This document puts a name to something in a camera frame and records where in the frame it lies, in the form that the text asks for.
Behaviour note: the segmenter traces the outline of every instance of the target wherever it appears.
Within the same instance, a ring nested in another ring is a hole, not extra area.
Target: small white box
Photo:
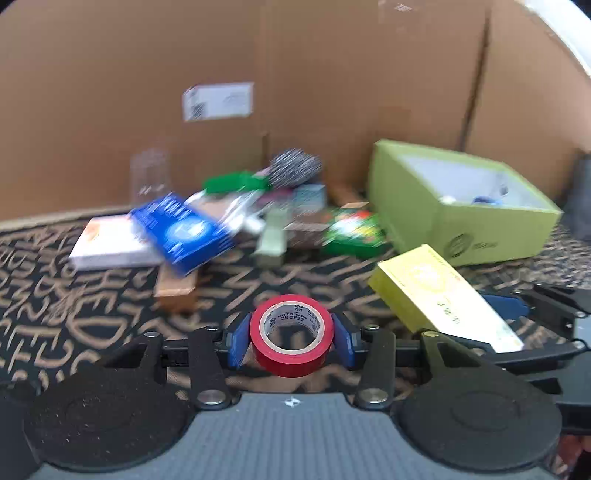
[[[164,262],[158,250],[142,238],[128,215],[93,218],[76,242],[70,262],[78,270],[152,267]]]

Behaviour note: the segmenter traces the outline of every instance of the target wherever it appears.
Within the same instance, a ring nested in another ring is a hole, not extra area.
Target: black and tan rug
[[[81,220],[0,234],[0,380],[29,378],[47,387],[142,332],[155,330],[166,338],[182,338],[204,325],[227,325],[284,293],[310,296],[357,324],[378,323],[407,335],[367,285],[374,261],[352,257],[319,261],[309,254],[295,254],[282,268],[260,270],[251,260],[252,240],[238,243],[203,269],[195,314],[169,316],[152,297],[155,268],[80,273],[72,269],[68,255],[85,224]],[[591,289],[591,247],[558,228],[535,258],[464,267],[460,272],[476,288],[506,293],[531,287],[535,281]],[[528,348],[564,341],[527,319],[516,319],[511,326]],[[287,341],[292,348],[305,342],[299,334]],[[407,370],[401,369],[398,380],[402,395],[414,381],[413,372]],[[178,385],[180,395],[189,386],[183,371],[170,372],[169,380]],[[337,363],[334,352],[320,371],[295,379],[267,374],[248,352],[243,368],[228,376],[235,388],[268,392],[351,393],[358,380],[358,374]]]

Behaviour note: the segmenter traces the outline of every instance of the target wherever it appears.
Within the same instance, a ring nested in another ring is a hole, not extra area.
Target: yellow cardboard box
[[[369,285],[412,332],[422,328],[513,352],[523,342],[434,249],[422,245],[378,263]]]

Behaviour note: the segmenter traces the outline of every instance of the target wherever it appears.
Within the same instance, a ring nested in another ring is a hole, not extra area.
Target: green cardboard box
[[[429,244],[451,265],[536,255],[562,214],[504,163],[390,140],[375,144],[368,193],[398,252]]]

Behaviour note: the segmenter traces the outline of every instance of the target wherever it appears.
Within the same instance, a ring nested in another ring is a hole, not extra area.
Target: colorful package
[[[131,211],[146,236],[181,275],[231,249],[228,230],[170,193]]]

